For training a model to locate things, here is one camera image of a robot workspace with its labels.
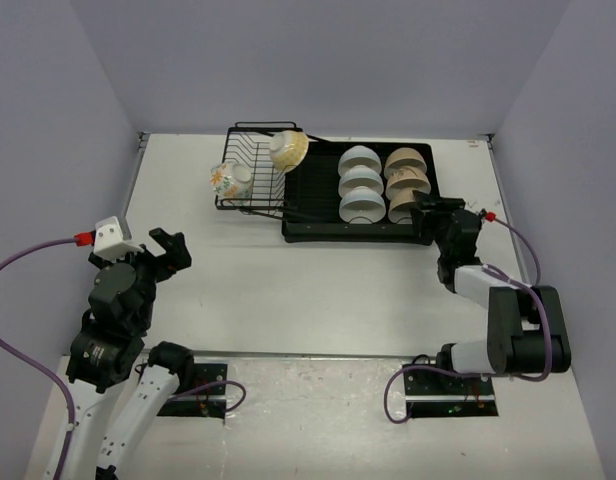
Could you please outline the light blue bowl front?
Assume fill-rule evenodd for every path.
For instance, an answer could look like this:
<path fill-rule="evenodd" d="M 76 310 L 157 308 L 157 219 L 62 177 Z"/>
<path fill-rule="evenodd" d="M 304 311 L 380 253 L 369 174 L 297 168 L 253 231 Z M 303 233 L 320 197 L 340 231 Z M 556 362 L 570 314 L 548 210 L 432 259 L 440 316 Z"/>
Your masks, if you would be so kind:
<path fill-rule="evenodd" d="M 346 193 L 339 204 L 339 217 L 351 224 L 374 224 L 386 215 L 385 202 L 369 187 L 356 187 Z"/>

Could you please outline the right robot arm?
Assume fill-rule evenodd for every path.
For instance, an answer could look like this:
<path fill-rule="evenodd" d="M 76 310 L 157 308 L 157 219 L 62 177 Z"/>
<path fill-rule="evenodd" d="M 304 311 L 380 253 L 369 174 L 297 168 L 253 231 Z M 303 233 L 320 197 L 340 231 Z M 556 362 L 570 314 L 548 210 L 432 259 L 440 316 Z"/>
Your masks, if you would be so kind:
<path fill-rule="evenodd" d="M 414 231 L 439 250 L 437 274 L 451 293 L 483 307 L 487 313 L 483 340 L 448 343 L 437 353 L 436 385 L 455 393 L 474 377 L 510 376 L 541 382 L 571 367 L 572 353 L 558 291 L 527 284 L 482 262 L 477 240 L 485 222 L 523 235 L 493 212 L 466 209 L 465 201 L 417 190 L 410 192 Z"/>

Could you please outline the beige bowl front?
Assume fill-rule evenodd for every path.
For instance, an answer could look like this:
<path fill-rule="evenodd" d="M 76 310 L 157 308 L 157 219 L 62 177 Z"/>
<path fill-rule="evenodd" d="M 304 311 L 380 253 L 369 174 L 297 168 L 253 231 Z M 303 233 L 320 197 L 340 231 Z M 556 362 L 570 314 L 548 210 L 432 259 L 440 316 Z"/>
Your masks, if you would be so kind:
<path fill-rule="evenodd" d="M 400 190 L 390 201 L 388 219 L 394 224 L 411 224 L 411 211 L 416 206 L 416 189 L 406 188 Z"/>

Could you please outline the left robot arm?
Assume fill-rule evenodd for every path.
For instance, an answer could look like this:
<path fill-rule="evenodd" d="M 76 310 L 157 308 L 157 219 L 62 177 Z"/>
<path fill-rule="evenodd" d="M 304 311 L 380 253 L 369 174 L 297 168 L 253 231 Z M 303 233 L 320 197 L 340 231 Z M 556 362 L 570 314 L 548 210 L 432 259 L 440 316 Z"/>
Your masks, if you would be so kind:
<path fill-rule="evenodd" d="M 158 283 L 192 264 L 183 233 L 155 228 L 149 235 L 162 254 L 132 242 L 114 218 L 77 239 L 92 246 L 89 261 L 98 273 L 81 330 L 70 346 L 67 380 L 61 385 L 67 418 L 45 474 L 48 479 L 121 478 L 167 399 L 195 383 L 191 351 L 162 342 L 151 351 L 119 417 L 112 416 L 144 348 Z"/>

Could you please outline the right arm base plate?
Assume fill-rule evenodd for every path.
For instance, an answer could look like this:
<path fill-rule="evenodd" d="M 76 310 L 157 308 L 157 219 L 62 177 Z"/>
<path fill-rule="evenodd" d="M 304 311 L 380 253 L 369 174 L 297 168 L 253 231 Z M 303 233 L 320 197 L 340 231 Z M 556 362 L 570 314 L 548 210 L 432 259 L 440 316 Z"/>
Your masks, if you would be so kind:
<path fill-rule="evenodd" d="M 403 375 L 410 419 L 497 417 L 491 380 L 459 379 L 429 371 Z"/>

